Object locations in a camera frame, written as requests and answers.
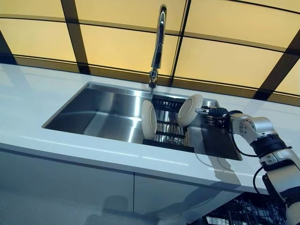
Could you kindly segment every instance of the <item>faucet spout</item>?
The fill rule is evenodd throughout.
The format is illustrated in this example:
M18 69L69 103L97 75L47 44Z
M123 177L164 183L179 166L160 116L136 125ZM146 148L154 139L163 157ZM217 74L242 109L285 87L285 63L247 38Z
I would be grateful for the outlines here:
M150 83L149 86L151 88L155 88L157 76L158 76L158 69L160 68L161 64L161 55L163 51L163 43L165 37L165 21L167 8L165 5L160 6L159 15L158 15L158 22L157 22L157 33L156 33L156 42L154 48L153 59L151 63L152 70L149 72L150 74Z

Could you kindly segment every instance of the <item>sink basin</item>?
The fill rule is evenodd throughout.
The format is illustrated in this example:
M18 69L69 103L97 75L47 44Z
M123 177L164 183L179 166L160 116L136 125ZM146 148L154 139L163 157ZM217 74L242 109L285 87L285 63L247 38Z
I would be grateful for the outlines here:
M142 143L141 106L151 94L87 83L43 126L47 129Z
M188 96L163 93L152 96L146 91L89 82L43 128L240 160L228 133L207 125L201 115L188 127L175 128L178 124L174 120L171 123L170 118L161 121L166 115L175 118L186 98ZM153 102L157 127L161 128L157 130L154 141L145 140L143 136L141 107L144 100ZM159 106L167 107L169 112L166 113L166 109ZM205 98L202 106L218 107L218 102ZM176 132L169 134L166 133L168 130Z

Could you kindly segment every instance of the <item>white countertop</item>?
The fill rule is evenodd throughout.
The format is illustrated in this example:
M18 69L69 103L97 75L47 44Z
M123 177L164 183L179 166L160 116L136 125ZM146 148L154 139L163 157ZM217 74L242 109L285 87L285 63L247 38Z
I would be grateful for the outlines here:
M0 148L170 179L254 191L252 178L258 158L242 161L42 128L89 81L148 90L147 84L34 67L0 64ZM251 116L268 117L288 146L300 156L300 107L248 98L157 86L156 91L216 99L221 107ZM252 148L235 136L239 148ZM260 172L256 183L265 187Z

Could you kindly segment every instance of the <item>dish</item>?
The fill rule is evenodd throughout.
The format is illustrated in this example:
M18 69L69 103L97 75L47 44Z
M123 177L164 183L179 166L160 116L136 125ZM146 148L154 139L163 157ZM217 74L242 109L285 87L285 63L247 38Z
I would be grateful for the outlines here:
M181 127L189 125L198 115L198 113L195 112L195 109L201 108L202 103L203 97L199 94L192 95L185 100L177 115L178 125Z
M157 130L157 119L153 104L144 100L142 103L142 132L145 139L154 140Z

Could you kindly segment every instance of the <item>dish rack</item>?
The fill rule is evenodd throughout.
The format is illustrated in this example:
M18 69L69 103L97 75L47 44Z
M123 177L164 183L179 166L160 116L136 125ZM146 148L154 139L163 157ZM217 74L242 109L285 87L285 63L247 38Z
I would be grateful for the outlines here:
M285 207L268 195L243 193L202 218L205 225L286 225Z
M180 127L176 118L185 99L154 95L152 104L157 117L157 131L154 140L143 140L143 144L194 152L190 146L187 127Z

